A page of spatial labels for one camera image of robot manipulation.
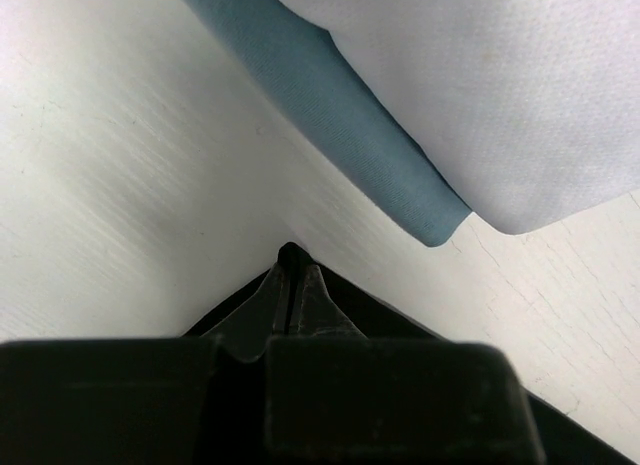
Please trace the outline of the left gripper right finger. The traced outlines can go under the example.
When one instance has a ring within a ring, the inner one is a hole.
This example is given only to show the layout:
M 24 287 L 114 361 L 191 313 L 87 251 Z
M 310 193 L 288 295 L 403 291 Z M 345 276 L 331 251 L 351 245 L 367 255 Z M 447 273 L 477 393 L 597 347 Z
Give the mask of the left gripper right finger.
M 267 451 L 284 463 L 541 464 L 504 354 L 477 343 L 368 338 L 305 271 L 267 348 Z

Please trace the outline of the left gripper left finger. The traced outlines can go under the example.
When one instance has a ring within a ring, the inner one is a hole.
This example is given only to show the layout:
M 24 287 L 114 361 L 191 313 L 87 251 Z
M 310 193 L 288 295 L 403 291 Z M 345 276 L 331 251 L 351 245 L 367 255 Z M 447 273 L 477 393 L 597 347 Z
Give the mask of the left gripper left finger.
M 212 464 L 260 446 L 279 266 L 183 337 L 1 347 L 5 464 Z

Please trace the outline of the black t shirt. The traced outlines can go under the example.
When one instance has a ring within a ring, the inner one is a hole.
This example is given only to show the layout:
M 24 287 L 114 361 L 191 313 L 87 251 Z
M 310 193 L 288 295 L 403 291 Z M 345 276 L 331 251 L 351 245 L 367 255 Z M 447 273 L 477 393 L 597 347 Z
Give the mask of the black t shirt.
M 301 289 L 297 269 L 317 262 L 299 245 L 288 242 L 278 251 L 277 261 L 292 275 L 291 291 Z M 321 264 L 319 266 L 329 297 L 369 338 L 443 338 L 406 317 L 392 306 L 367 294 L 355 284 Z M 266 275 L 258 275 L 206 313 L 186 334 L 203 336 L 248 300 Z M 633 461 L 586 430 L 544 400 L 530 393 L 529 405 L 549 464 L 631 464 Z

